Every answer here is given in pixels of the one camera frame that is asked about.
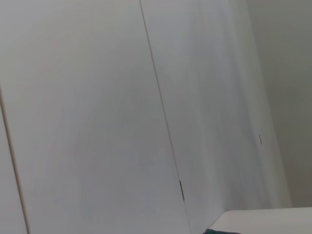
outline white wall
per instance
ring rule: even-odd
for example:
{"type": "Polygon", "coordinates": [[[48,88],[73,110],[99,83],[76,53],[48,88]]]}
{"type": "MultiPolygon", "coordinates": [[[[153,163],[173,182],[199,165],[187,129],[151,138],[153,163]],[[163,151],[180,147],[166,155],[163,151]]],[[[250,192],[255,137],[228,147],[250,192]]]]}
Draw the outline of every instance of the white wall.
{"type": "Polygon", "coordinates": [[[0,108],[0,233],[26,234],[20,196],[0,108]]]}
{"type": "Polygon", "coordinates": [[[193,234],[227,210],[289,207],[246,2],[142,6],[193,234]]]}
{"type": "Polygon", "coordinates": [[[189,234],[139,1],[6,1],[0,19],[31,234],[189,234]]]}
{"type": "Polygon", "coordinates": [[[249,0],[294,207],[312,206],[312,1],[249,0]]]}

